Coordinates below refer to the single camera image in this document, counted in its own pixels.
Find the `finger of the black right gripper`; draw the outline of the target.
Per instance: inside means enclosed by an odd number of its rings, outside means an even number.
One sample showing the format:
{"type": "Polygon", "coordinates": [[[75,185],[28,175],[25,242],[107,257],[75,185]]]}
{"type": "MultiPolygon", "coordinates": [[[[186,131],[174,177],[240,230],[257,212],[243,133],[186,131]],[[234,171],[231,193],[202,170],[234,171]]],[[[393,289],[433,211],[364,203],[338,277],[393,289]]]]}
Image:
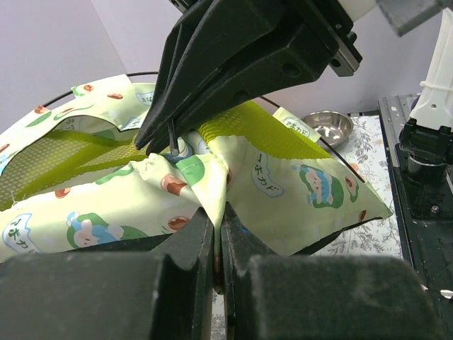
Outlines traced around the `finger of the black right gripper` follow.
{"type": "Polygon", "coordinates": [[[168,138],[167,125],[233,56],[274,30],[281,1],[182,1],[183,15],[166,39],[151,106],[151,139],[168,138]]]}

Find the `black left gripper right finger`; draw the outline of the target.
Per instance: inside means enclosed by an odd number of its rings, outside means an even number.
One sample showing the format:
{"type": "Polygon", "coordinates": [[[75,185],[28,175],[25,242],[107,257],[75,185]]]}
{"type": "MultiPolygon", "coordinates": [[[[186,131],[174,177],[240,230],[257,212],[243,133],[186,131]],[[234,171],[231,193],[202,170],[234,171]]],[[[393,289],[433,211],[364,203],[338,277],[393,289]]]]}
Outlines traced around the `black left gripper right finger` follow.
{"type": "Polygon", "coordinates": [[[444,339],[414,270],[388,256],[280,256],[227,205],[228,339],[444,339]]]}

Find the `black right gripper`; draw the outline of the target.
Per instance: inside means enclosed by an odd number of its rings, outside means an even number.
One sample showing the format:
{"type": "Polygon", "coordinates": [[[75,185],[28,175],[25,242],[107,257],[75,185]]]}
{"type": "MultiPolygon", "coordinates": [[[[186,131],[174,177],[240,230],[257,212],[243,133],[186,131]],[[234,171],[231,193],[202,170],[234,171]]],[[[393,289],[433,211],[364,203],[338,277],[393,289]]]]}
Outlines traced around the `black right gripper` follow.
{"type": "MultiPolygon", "coordinates": [[[[179,49],[203,56],[219,50],[211,69],[221,72],[177,119],[177,136],[245,101],[316,81],[330,63],[340,77],[357,70],[352,17],[339,1],[173,1],[189,30],[179,49]]],[[[151,139],[151,108],[135,140],[159,152],[169,143],[151,139]]]]}

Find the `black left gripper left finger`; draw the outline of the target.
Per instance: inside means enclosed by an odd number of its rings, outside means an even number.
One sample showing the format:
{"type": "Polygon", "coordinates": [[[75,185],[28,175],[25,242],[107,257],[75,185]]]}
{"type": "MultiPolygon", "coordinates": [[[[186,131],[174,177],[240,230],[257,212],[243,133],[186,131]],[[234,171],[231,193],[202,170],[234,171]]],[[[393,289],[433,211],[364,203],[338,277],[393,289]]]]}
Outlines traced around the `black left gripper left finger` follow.
{"type": "Polygon", "coordinates": [[[1,338],[208,339],[213,243],[199,209],[151,251],[12,257],[1,266],[1,338]]]}

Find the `green avocado print pet tent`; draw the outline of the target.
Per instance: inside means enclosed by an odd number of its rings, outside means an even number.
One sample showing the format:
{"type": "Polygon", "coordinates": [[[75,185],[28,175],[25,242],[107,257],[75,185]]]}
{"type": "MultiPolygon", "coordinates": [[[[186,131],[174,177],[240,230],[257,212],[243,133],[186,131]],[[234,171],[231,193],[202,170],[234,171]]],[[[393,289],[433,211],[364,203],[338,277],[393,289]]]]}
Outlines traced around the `green avocado print pet tent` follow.
{"type": "Polygon", "coordinates": [[[236,106],[146,154],[134,138],[155,85],[126,75],[75,86],[1,134],[1,258],[172,234],[226,205],[283,256],[317,252],[390,209],[284,108],[236,106]]]}

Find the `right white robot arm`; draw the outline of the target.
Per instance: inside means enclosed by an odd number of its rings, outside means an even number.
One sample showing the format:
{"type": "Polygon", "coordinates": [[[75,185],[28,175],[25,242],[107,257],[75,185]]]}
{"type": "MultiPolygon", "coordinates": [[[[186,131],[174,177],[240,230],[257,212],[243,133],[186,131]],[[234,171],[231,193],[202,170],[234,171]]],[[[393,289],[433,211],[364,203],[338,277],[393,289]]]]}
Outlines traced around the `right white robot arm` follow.
{"type": "Polygon", "coordinates": [[[189,129],[253,98],[316,81],[331,68],[350,77],[362,56],[354,22],[379,8],[398,35],[442,17],[420,97],[400,134],[423,166],[452,163],[451,1],[176,1],[181,15],[164,45],[138,149],[176,146],[189,129]]]}

